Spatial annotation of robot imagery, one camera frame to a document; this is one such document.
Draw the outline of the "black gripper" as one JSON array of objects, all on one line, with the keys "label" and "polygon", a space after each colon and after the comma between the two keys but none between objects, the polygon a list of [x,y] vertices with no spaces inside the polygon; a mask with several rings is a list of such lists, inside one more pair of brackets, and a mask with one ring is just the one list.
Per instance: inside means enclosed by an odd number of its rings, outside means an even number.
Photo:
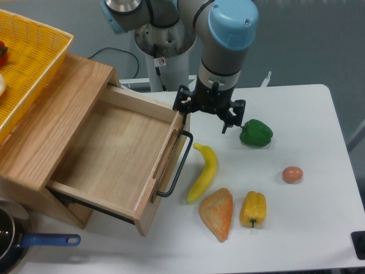
[{"label": "black gripper", "polygon": [[198,79],[194,91],[187,86],[179,86],[173,110],[182,115],[183,123],[186,123],[188,114],[196,111],[223,116],[222,133],[224,134],[228,128],[241,126],[245,112],[246,100],[231,101],[233,90],[233,87],[220,90],[217,82],[214,82],[211,87],[207,87]]}]

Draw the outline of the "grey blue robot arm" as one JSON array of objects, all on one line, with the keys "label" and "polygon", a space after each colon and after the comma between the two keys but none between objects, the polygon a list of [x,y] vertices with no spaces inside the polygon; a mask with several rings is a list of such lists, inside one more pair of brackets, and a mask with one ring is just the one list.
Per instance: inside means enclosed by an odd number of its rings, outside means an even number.
[{"label": "grey blue robot arm", "polygon": [[245,104],[232,100],[258,10],[253,1],[101,1],[112,30],[133,31],[151,87],[177,90],[173,109],[217,115],[240,126]]}]

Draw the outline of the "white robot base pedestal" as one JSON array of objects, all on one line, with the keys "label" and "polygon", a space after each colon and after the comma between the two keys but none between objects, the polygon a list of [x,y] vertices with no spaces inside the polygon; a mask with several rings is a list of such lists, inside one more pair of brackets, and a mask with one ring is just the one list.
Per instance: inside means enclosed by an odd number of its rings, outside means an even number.
[{"label": "white robot base pedestal", "polygon": [[181,85],[189,85],[189,52],[195,41],[194,31],[182,20],[167,28],[149,23],[135,30],[152,92],[177,91]]}]

